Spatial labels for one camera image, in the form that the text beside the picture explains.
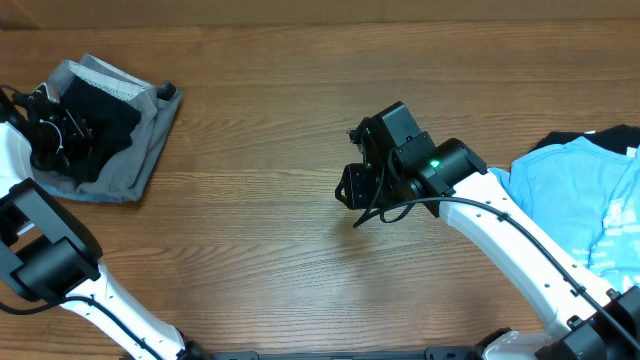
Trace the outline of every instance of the light blue shirt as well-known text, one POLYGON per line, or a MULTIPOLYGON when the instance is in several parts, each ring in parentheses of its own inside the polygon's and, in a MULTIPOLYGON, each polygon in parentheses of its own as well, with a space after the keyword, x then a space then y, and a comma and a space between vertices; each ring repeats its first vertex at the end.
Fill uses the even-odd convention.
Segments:
POLYGON ((491 169, 513 200, 576 261, 624 292, 640 284, 640 155, 584 137, 491 169))

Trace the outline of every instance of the clothing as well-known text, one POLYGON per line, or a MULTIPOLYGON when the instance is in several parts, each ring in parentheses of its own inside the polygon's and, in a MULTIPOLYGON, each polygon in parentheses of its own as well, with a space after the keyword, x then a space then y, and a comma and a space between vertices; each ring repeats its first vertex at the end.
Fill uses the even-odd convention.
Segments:
POLYGON ((33 169, 35 180, 51 195, 79 201, 140 199, 169 135, 182 93, 160 91, 163 98, 167 93, 171 96, 162 100, 152 84, 88 54, 80 63, 66 60, 49 76, 47 84, 64 95, 76 77, 140 112, 140 122, 130 134, 132 144, 107 161, 95 182, 78 184, 67 176, 33 169))
POLYGON ((629 149, 637 149, 640 146, 640 127, 618 125, 611 129, 589 134, 553 131, 540 140, 531 151, 548 145, 566 144, 581 136, 603 149, 622 155, 626 155, 629 149))
POLYGON ((140 122, 140 111, 79 77, 62 94, 60 104, 76 110, 95 138, 89 156, 71 162, 66 175, 79 183, 95 182, 107 161, 131 146, 130 134, 140 122))
POLYGON ((640 156, 581 136, 492 169, 531 219, 618 291, 640 283, 640 156))

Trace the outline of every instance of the black cable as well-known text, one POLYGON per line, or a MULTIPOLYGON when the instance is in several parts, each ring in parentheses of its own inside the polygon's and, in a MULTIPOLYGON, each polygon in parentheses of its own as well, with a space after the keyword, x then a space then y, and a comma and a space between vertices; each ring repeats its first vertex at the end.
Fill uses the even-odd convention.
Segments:
POLYGON ((0 303, 0 311, 4 311, 7 314, 11 314, 11 315, 20 315, 20 316, 25 316, 25 315, 34 315, 37 313, 41 313, 43 311, 47 311, 51 308, 54 308, 56 306, 58 306, 60 304, 46 304, 46 305, 42 305, 42 306, 38 306, 37 308, 33 308, 33 309, 25 309, 25 310, 21 310, 21 309, 14 309, 12 307, 9 307, 3 303, 0 303))
POLYGON ((400 180, 400 176, 396 172, 396 167, 393 165, 393 152, 396 150, 395 147, 389 149, 389 153, 387 154, 387 167, 389 168, 389 174, 393 176, 393 179, 398 181, 400 180))
POLYGON ((549 253, 549 251, 540 243, 540 241, 538 241, 538 239, 535 238, 535 236, 533 236, 527 229, 525 229, 524 226, 522 226, 519 222, 517 222, 516 220, 514 220, 508 213, 502 212, 492 206, 489 206, 487 204, 481 203, 479 201, 475 201, 475 200, 470 200, 470 199, 463 199, 463 198, 454 198, 454 197, 430 197, 430 198, 422 198, 422 199, 415 199, 415 200, 409 200, 409 201, 404 201, 392 206, 389 206, 387 208, 384 209, 378 209, 370 214, 368 214, 367 216, 363 216, 361 217, 360 220, 358 220, 358 222, 356 222, 355 224, 353 224, 353 227, 358 227, 360 225, 362 225, 365 221, 368 221, 378 215, 384 214, 387 211, 393 210, 393 209, 397 209, 399 207, 403 207, 403 206, 413 206, 416 204, 426 204, 426 203, 431 203, 431 202, 443 202, 443 201, 448 201, 448 202, 455 202, 455 203, 461 203, 461 204, 466 204, 466 205, 471 205, 471 206, 475 206, 478 207, 482 210, 488 211, 496 216, 498 216, 499 220, 502 221, 506 221, 507 223, 509 223, 511 226, 513 226, 516 230, 518 230, 522 235, 524 235, 524 237, 526 237, 541 253, 542 255, 551 263, 551 265, 553 265, 554 268, 556 268, 556 270, 560 273, 560 275, 562 275, 566 281, 574 288, 574 290, 576 291, 577 294, 581 295, 585 301, 587 303, 589 303, 589 305, 591 305, 594 309, 596 309, 596 311, 602 315, 605 320, 611 324, 611 326, 613 326, 615 328, 615 330, 622 335, 623 338, 625 338, 625 340, 627 341, 627 343, 629 343, 632 347, 635 348, 636 351, 640 351, 640 344, 638 343, 638 341, 622 326, 620 325, 620 323, 613 318, 613 316, 611 316, 606 310, 604 310, 604 308, 602 308, 602 306, 600 306, 600 304, 598 304, 598 302, 591 297, 591 295, 589 295, 586 292, 586 289, 580 285, 572 276, 571 274, 569 274, 569 272, 567 272, 567 270, 565 270, 562 265, 558 262, 558 260, 556 260, 553 255, 551 255, 551 253, 549 253))
POLYGON ((153 350, 147 343, 145 343, 139 337, 137 337, 136 334, 134 334, 125 324, 123 324, 122 321, 120 321, 120 319, 118 319, 111 311, 109 311, 107 308, 102 306, 102 304, 100 304, 99 302, 95 301, 92 298, 88 298, 84 296, 69 296, 64 298, 62 301, 58 303, 46 304, 33 309, 25 309, 25 310, 14 309, 3 303, 0 303, 0 311, 4 311, 11 315, 34 315, 71 301, 84 301, 89 306, 93 306, 96 309, 100 310, 104 315, 106 315, 109 319, 111 319, 111 321, 113 321, 113 323, 116 324, 116 326, 119 327, 120 330, 122 330, 125 334, 127 334, 127 336, 129 336, 133 341, 135 341, 136 344, 138 344, 141 349, 148 351, 149 354, 151 354, 151 356, 153 356, 157 360, 163 360, 163 358, 155 350, 153 350))
POLYGON ((10 86, 10 85, 0 84, 0 89, 11 90, 11 91, 13 91, 14 93, 16 93, 18 95, 22 95, 22 92, 20 92, 19 90, 17 90, 16 88, 14 88, 13 86, 10 86))
POLYGON ((413 209, 413 207, 414 207, 414 205, 408 205, 406 208, 404 208, 402 213, 400 215, 398 215, 398 217, 396 217, 393 220, 387 220, 384 217, 384 213, 380 213, 380 221, 382 221, 385 224, 393 224, 394 222, 398 222, 398 221, 404 219, 404 217, 407 216, 409 214, 409 212, 411 212, 411 209, 413 209))

